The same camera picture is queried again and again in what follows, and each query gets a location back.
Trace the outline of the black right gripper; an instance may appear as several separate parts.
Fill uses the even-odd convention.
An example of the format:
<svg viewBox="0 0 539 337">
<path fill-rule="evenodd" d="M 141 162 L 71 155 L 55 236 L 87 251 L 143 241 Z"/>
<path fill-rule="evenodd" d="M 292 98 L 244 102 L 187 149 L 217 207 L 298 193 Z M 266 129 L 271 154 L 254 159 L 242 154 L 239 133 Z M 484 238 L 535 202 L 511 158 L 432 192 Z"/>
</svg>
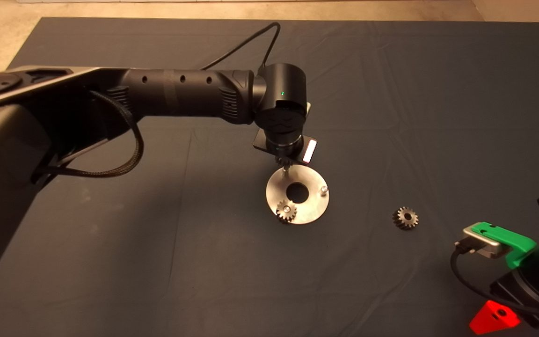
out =
<svg viewBox="0 0 539 337">
<path fill-rule="evenodd" d="M 539 309 L 539 274 L 510 271 L 492 282 L 490 294 L 514 305 Z M 476 335 L 512 329 L 521 319 L 511 308 L 492 300 L 487 300 L 473 316 L 469 328 Z"/>
</svg>

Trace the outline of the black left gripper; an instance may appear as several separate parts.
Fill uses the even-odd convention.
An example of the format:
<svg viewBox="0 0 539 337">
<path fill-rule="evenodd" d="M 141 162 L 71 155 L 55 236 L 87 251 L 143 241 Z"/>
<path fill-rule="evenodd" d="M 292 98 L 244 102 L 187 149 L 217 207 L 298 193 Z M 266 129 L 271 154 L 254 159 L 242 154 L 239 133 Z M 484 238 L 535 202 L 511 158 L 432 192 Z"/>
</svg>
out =
<svg viewBox="0 0 539 337">
<path fill-rule="evenodd" d="M 253 147 L 274 156 L 281 165 L 308 165 L 312 161 L 317 140 L 302 135 L 293 143 L 279 146 L 269 141 L 264 130 L 259 129 L 253 140 Z"/>
</svg>

